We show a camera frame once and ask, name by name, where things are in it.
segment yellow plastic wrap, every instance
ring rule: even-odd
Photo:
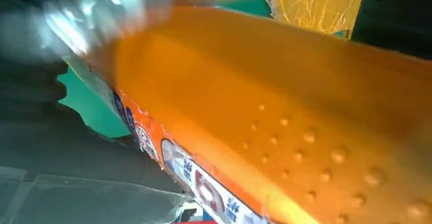
[[[281,21],[333,34],[354,27],[361,0],[268,0]]]

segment raised dot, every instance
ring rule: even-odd
[[[288,170],[284,170],[281,174],[282,179],[287,179],[289,175],[289,171]]]
[[[262,156],[262,158],[261,158],[261,162],[262,162],[263,164],[267,164],[267,162],[268,162],[268,154],[264,154],[264,155]]]
[[[252,123],[251,129],[255,131],[257,128],[258,128],[257,123],[256,122]]]
[[[346,224],[346,223],[348,223],[348,216],[345,214],[339,215],[335,220],[335,224]]]
[[[248,148],[250,147],[250,145],[251,145],[251,142],[250,142],[250,141],[247,141],[247,142],[245,142],[245,143],[243,144],[243,148],[244,148],[244,149],[248,149]]]
[[[348,157],[348,151],[344,148],[339,148],[332,152],[332,159],[336,163],[339,164],[344,163],[347,157]]]
[[[358,193],[358,194],[353,196],[353,200],[351,202],[351,205],[354,208],[360,208],[365,204],[366,204],[366,197],[363,194]]]
[[[308,202],[314,202],[316,199],[316,192],[315,191],[309,191],[306,195],[305,198]]]
[[[281,123],[281,125],[287,126],[290,120],[291,119],[289,116],[284,116],[279,120],[279,122]]]
[[[323,183],[330,182],[332,178],[333,178],[333,174],[330,169],[325,169],[319,176],[320,181]]]
[[[261,103],[261,104],[258,106],[258,109],[261,110],[261,111],[265,110],[265,104],[264,104],[264,103]]]
[[[408,206],[408,214],[412,218],[426,218],[430,214],[430,204],[425,200],[416,200]]]
[[[304,157],[305,157],[305,152],[303,150],[297,150],[294,153],[294,161],[297,163],[302,162]]]
[[[309,143],[313,144],[316,141],[316,129],[310,128],[305,134],[303,134],[303,139]]]
[[[386,179],[386,175],[383,170],[378,168],[371,168],[364,176],[364,180],[367,185],[370,187],[379,187],[381,186]]]
[[[273,134],[273,136],[270,137],[270,142],[273,145],[276,145],[276,144],[278,144],[278,139],[279,139],[279,136],[277,134]]]

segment chinese character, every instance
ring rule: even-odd
[[[234,223],[237,221],[238,209],[239,209],[239,205],[234,200],[234,198],[229,198],[227,208],[225,209],[225,214]]]
[[[190,181],[191,180],[192,164],[188,159],[183,160],[183,174]]]

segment green surface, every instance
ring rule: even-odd
[[[66,85],[68,93],[60,102],[78,111],[86,125],[108,137],[129,134],[117,115],[71,69],[59,76],[59,80]]]
[[[234,9],[260,16],[270,15],[270,8],[265,0],[244,0],[231,5],[220,6],[220,8]],[[68,73],[59,76],[59,80],[68,89],[67,97],[60,102],[78,111],[86,125],[108,137],[129,134],[123,122],[72,70],[69,69]]]

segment orange plastic board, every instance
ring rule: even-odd
[[[432,223],[427,61],[208,8],[87,61],[219,222]]]

